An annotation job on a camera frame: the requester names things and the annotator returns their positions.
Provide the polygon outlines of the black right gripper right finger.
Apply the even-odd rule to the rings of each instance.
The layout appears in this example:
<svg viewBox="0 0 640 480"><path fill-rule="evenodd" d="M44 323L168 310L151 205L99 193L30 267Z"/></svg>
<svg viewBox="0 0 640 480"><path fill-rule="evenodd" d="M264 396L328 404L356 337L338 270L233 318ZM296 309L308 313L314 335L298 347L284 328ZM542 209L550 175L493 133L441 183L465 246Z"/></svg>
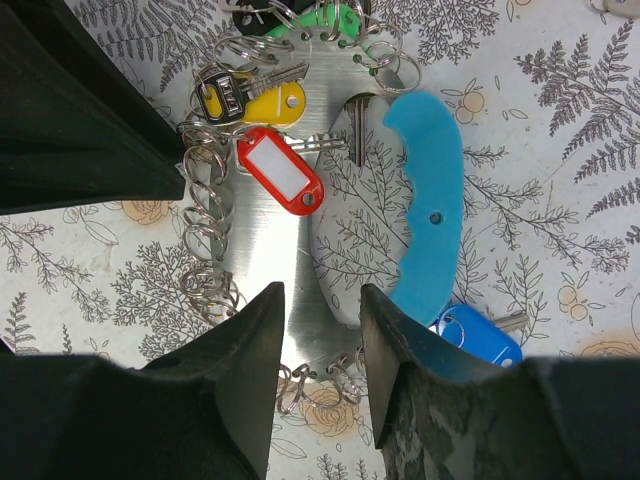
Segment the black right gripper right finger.
<svg viewBox="0 0 640 480"><path fill-rule="evenodd" d="M503 368L361 290L374 443L390 479L635 479L639 362L533 357Z"/></svg>

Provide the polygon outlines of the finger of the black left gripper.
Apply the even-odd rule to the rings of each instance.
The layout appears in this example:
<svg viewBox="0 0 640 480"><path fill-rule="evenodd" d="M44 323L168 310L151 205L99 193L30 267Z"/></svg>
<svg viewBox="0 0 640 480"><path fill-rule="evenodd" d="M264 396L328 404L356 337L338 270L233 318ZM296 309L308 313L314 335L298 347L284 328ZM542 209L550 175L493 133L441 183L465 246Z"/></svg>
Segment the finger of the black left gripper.
<svg viewBox="0 0 640 480"><path fill-rule="evenodd" d="M64 2L2 2L2 213L177 200L182 155Z"/></svg>

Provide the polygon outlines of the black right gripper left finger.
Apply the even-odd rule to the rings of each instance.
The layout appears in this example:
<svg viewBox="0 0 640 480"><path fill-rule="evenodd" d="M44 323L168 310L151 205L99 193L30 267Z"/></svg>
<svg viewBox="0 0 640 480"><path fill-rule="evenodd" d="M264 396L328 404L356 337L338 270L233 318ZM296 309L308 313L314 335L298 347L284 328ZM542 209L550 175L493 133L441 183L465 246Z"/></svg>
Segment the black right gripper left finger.
<svg viewBox="0 0 640 480"><path fill-rule="evenodd" d="M5 479L262 479L285 326L269 284L143 368L91 355L1 356Z"/></svg>

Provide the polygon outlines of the blue key tag with key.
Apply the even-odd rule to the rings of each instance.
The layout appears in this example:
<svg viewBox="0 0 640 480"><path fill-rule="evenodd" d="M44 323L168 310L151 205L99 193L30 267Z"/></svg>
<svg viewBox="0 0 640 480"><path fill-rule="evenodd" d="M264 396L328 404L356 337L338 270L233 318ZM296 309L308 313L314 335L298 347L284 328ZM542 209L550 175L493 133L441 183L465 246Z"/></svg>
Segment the blue key tag with key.
<svg viewBox="0 0 640 480"><path fill-rule="evenodd" d="M449 307L431 330L462 351L491 364L509 368L523 361L520 346L470 306Z"/></svg>

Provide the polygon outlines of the steel key holder with rings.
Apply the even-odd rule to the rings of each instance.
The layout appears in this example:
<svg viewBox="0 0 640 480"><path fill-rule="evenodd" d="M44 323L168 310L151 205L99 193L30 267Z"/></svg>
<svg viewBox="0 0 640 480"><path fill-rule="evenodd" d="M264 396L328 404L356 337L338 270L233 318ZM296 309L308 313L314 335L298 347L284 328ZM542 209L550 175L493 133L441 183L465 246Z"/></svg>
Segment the steel key holder with rings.
<svg viewBox="0 0 640 480"><path fill-rule="evenodd" d="M365 6L319 1L312 21L273 1L275 35L220 46L269 66L265 75L216 63L196 77L200 110L179 125L185 168L212 168L209 201L185 236L218 243L213 264L184 276L213 319L234 314L260 275L294 279L294 321L338 319L325 278L346 289L374 283L424 326L446 308L462 231L464 154L456 122L418 86L370 78L403 62L400 43L373 57L385 23Z"/></svg>

